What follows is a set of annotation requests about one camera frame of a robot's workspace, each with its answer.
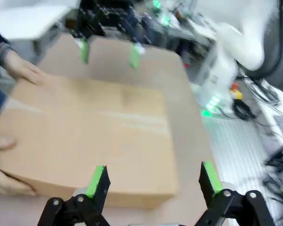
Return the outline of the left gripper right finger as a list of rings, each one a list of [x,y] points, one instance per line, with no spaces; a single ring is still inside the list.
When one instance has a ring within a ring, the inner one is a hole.
[[[221,226],[226,219],[235,219],[240,226],[274,226],[265,199],[258,190],[245,195],[223,188],[212,163],[201,163],[199,184],[207,210],[197,226]]]

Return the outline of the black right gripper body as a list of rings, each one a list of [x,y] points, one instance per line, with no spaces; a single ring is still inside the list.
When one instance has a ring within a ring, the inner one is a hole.
[[[76,36],[108,36],[107,31],[125,34],[129,40],[153,44],[153,29],[148,14],[139,15],[132,0],[82,0],[77,11]]]

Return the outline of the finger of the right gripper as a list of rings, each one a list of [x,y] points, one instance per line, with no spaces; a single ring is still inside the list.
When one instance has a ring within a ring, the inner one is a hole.
[[[132,45],[130,57],[129,57],[129,65],[132,68],[136,68],[139,64],[140,56],[143,54],[143,46],[141,43],[137,42]]]
[[[77,38],[75,39],[75,42],[80,49],[81,61],[85,64],[88,64],[89,51],[90,51],[90,45],[88,43],[88,40],[86,38]]]

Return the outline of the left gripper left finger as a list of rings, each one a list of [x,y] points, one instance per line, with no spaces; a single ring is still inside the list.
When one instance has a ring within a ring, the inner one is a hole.
[[[108,226],[102,211],[108,194],[110,180],[106,166],[97,166],[88,187],[77,189],[64,201],[59,197],[47,200],[39,226]]]

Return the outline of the person's left hand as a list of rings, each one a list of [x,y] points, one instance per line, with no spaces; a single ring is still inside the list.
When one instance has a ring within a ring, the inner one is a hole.
[[[25,79],[32,84],[40,85],[46,78],[46,73],[37,66],[24,60],[13,50],[9,50],[4,58],[4,68],[14,79]]]

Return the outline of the person's right hand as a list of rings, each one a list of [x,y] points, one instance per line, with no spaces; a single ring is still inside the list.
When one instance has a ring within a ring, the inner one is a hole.
[[[12,148],[15,144],[15,139],[0,136],[0,150]],[[0,171],[0,193],[7,195],[35,195],[35,191],[29,185],[7,176],[2,171]]]

